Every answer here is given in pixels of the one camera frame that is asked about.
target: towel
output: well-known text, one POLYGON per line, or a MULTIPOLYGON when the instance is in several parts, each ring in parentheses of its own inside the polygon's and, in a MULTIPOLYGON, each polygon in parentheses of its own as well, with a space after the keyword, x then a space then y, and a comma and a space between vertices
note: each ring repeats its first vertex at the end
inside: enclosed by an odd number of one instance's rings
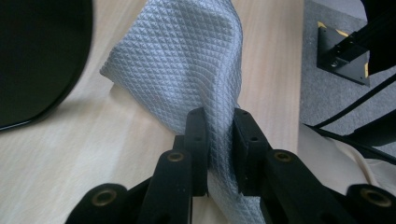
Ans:
POLYGON ((238 194, 231 147, 241 89, 242 29, 230 0, 148 0, 101 69, 177 134, 205 109, 210 196, 232 223, 264 223, 260 198, 238 194))

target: light wood tabletop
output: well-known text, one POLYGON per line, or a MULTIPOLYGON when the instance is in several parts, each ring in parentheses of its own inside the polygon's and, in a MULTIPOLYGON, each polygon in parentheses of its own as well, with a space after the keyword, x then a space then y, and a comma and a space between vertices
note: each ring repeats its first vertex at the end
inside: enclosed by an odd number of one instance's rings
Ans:
MULTIPOLYGON (((152 176, 175 134, 99 74, 145 0, 96 0, 90 58, 49 118, 0 133, 0 223, 63 223, 104 183, 127 189, 152 176)), ((298 138, 303 0, 233 0, 244 31, 241 107, 274 148, 298 138)), ((194 199, 193 223, 227 223, 210 198, 194 199)))

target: gray cloth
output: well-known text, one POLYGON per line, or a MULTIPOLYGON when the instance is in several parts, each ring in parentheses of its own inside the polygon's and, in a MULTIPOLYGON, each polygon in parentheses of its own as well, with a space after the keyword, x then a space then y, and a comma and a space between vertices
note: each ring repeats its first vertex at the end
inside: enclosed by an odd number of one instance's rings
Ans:
POLYGON ((241 46, 241 24, 230 0, 149 0, 101 74, 175 133, 184 133, 190 110, 203 107, 211 144, 210 195, 232 223, 263 223, 259 199, 237 193, 231 161, 241 46))

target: metal base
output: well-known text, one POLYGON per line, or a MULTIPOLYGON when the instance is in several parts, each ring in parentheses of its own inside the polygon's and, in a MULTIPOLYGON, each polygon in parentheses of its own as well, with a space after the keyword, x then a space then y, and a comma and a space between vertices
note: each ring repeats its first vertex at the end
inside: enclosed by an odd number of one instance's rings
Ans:
POLYGON ((340 35, 330 27, 318 28, 318 56, 317 67, 339 77, 361 85, 370 86, 370 79, 366 77, 367 54, 362 54, 352 62, 343 62, 335 56, 332 49, 346 37, 340 35))

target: wooden table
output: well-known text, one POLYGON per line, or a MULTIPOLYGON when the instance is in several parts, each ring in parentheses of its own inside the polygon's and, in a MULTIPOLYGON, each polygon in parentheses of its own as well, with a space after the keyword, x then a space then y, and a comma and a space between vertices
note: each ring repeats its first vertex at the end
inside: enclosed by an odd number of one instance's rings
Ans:
MULTIPOLYGON (((174 134, 99 69, 145 4, 96 0, 90 59, 48 119, 0 133, 0 223, 62 223, 103 183, 127 189, 152 175, 174 134)), ((296 151, 303 0, 233 0, 244 30, 239 104, 275 148, 296 151)), ((193 223, 227 223, 208 198, 194 199, 193 223)))

